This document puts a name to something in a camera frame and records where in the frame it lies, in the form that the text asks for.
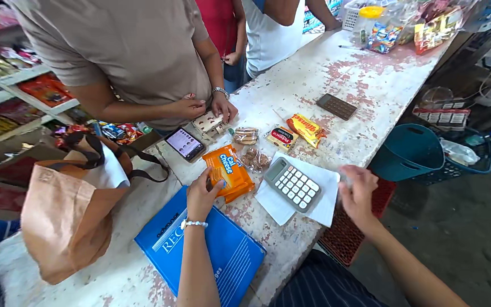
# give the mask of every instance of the water bottle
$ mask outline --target water bottle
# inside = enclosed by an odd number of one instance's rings
[[[491,138],[491,131],[487,134],[475,134],[473,136],[468,136],[465,142],[470,146],[479,146],[486,142],[487,139]]]

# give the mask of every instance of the striped shirt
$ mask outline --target striped shirt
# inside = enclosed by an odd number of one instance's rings
[[[312,250],[270,307],[387,307],[346,268]]]

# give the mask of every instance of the gray calculator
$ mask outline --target gray calculator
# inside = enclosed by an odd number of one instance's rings
[[[270,166],[263,178],[301,213],[306,213],[321,198],[321,187],[283,157]]]

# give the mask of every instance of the orange cracker package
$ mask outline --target orange cracker package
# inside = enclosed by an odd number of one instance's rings
[[[318,124],[307,119],[304,115],[295,114],[285,122],[291,130],[302,136],[314,148],[319,146],[321,138],[327,137]]]
[[[217,196],[224,196],[227,204],[255,189],[255,184],[249,178],[246,168],[238,164],[235,152],[232,145],[227,145],[202,156],[206,164],[213,167],[209,172],[212,185],[219,180],[226,182]]]

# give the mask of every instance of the brown calculator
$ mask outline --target brown calculator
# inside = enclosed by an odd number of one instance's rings
[[[345,121],[350,119],[357,110],[357,107],[354,107],[331,94],[323,95],[316,104]]]

